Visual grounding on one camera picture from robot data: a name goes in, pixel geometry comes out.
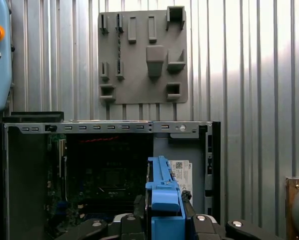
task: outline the metal wall panel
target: metal wall panel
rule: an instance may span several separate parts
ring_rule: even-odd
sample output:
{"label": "metal wall panel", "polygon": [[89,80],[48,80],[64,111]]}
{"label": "metal wall panel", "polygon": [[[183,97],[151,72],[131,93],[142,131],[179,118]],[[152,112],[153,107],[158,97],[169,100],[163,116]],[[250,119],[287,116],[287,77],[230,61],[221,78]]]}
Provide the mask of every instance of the metal wall panel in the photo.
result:
{"label": "metal wall panel", "polygon": [[[221,121],[223,222],[285,236],[285,176],[299,176],[299,0],[11,0],[14,111],[67,120]],[[189,100],[98,101],[98,13],[187,12]]]}

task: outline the wall-mounted tool holder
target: wall-mounted tool holder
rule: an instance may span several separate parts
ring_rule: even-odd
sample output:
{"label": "wall-mounted tool holder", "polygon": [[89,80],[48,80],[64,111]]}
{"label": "wall-mounted tool holder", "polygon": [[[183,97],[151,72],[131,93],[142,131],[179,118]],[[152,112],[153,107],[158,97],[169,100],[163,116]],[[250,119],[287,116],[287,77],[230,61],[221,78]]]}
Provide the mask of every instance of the wall-mounted tool holder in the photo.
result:
{"label": "wall-mounted tool holder", "polygon": [[186,12],[104,12],[98,17],[100,98],[115,104],[188,100]]}
{"label": "wall-mounted tool holder", "polygon": [[115,86],[112,84],[100,84],[100,95],[99,98],[106,102],[114,102],[116,100]]}

